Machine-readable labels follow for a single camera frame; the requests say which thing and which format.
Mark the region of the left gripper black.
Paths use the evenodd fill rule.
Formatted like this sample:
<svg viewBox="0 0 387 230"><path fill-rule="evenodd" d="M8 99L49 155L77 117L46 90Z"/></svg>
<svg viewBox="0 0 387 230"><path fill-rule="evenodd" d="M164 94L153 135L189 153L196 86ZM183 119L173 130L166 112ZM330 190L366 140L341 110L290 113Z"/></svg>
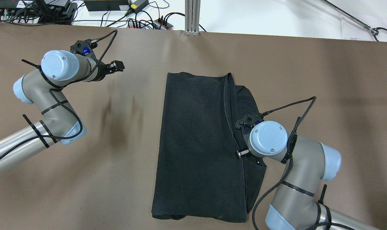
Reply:
<svg viewBox="0 0 387 230"><path fill-rule="evenodd" d="M122 61L112 61L110 63L110 68L107 64L98 64L97 68L91 74L91 82L101 81L107 75L122 72L124 70L124 64Z"/></svg>

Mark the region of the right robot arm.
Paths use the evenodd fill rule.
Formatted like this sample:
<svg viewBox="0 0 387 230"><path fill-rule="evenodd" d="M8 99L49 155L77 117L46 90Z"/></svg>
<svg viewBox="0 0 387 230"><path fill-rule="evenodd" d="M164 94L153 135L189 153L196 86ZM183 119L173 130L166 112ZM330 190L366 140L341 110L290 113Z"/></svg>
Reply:
<svg viewBox="0 0 387 230"><path fill-rule="evenodd" d="M250 152L283 163L288 134L274 121L254 126L246 137ZM335 178L341 154L306 137L297 137L286 162L286 178L279 184L265 219L271 230L374 230L375 227L314 201L321 180Z"/></svg>

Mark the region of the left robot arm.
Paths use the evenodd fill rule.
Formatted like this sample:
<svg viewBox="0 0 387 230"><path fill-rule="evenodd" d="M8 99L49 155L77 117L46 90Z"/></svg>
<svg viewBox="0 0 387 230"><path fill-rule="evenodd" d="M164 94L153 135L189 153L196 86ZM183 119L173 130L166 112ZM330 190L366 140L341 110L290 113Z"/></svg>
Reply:
<svg viewBox="0 0 387 230"><path fill-rule="evenodd" d="M43 150L60 143L66 146L83 137L87 128L63 94L77 82L98 82L106 75L122 72L121 61L105 64L90 49L52 50L32 64L33 69L13 85L16 98L39 113L40 121L0 140L0 175Z"/></svg>

